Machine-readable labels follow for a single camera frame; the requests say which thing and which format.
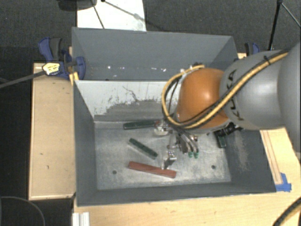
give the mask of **cable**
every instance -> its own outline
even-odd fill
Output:
[[[173,99],[174,92],[175,92],[175,89],[177,88],[178,84],[179,84],[179,80],[176,80],[176,84],[174,86],[173,92],[171,93],[171,96],[170,96],[170,99],[169,99],[168,113],[170,113],[171,101]]]
[[[273,226],[280,226],[280,224],[292,213],[294,209],[296,209],[299,205],[301,205],[301,197],[294,201],[274,222]]]
[[[34,204],[33,202],[31,202],[31,201],[29,201],[27,199],[24,199],[24,198],[13,197],[13,196],[5,196],[5,197],[1,197],[1,198],[2,199],[20,200],[20,201],[23,201],[23,202],[26,202],[26,203],[32,205],[39,212],[39,214],[41,215],[41,218],[42,218],[42,221],[43,221],[43,226],[46,226],[45,217],[44,217],[41,209],[36,204]]]
[[[291,13],[291,11],[284,5],[284,3],[281,3],[281,6],[288,12],[288,14],[292,17],[292,19],[296,22],[296,24],[301,28],[300,23],[296,19],[296,17]]]
[[[215,102],[212,106],[210,106],[207,110],[207,112],[204,115],[201,115],[203,112],[200,112],[197,116],[199,118],[195,121],[191,121],[190,123],[183,123],[183,122],[177,122],[175,121],[171,115],[168,113],[166,109],[166,97],[167,97],[167,89],[170,89],[169,86],[171,83],[174,82],[174,80],[181,78],[185,73],[190,73],[194,70],[200,69],[201,67],[195,66],[192,67],[184,72],[181,72],[175,76],[173,76],[165,85],[162,91],[162,112],[165,117],[165,119],[174,127],[179,127],[182,129],[193,129],[200,127],[206,123],[208,123],[233,97],[234,95],[257,73],[259,73],[261,70],[265,69],[269,65],[281,60],[287,55],[287,52],[279,52],[271,57],[265,59],[264,61],[256,64],[254,67],[252,67],[250,70],[248,70],[244,75],[242,75],[230,88],[229,90],[221,96],[221,98]]]
[[[90,1],[91,1],[91,4],[92,4],[93,8],[94,8],[94,11],[95,11],[95,13],[96,13],[96,15],[97,15],[97,17],[98,17],[98,20],[99,20],[99,22],[100,22],[100,25],[101,25],[102,28],[104,29],[104,25],[103,25],[103,23],[102,23],[102,21],[101,21],[101,19],[100,19],[100,17],[99,17],[99,14],[98,14],[98,12],[97,12],[97,10],[96,10],[96,7],[95,7],[94,3],[92,2],[92,0],[90,0]]]

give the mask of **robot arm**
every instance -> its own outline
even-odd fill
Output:
[[[166,96],[181,85],[176,111],[169,114]],[[286,127],[300,158],[300,43],[289,53],[267,51],[233,63],[224,73],[192,67],[167,82],[162,111],[172,127],[203,134],[228,123],[250,130]]]

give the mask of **blue tape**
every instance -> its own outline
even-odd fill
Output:
[[[287,182],[286,175],[280,173],[282,178],[282,184],[275,185],[277,192],[290,192],[292,190],[292,184]]]

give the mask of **wooden board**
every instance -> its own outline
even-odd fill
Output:
[[[42,64],[34,65],[34,72]],[[75,193],[72,89],[67,80],[33,80],[29,200],[70,198]]]

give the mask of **blue clamp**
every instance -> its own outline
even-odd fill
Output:
[[[246,55],[254,55],[260,52],[259,46],[256,43],[245,43]]]
[[[76,57],[75,61],[72,61],[71,55],[66,50],[60,51],[60,38],[43,38],[39,43],[39,51],[46,59],[46,62],[56,62],[60,65],[60,72],[56,73],[55,76],[61,77],[68,80],[69,74],[67,68],[72,66],[76,67],[76,71],[79,73],[79,79],[84,79],[86,72],[86,63],[83,57]]]
[[[290,192],[292,190],[292,184],[287,182],[286,175],[280,173],[282,178],[282,184],[275,185],[277,192]]]

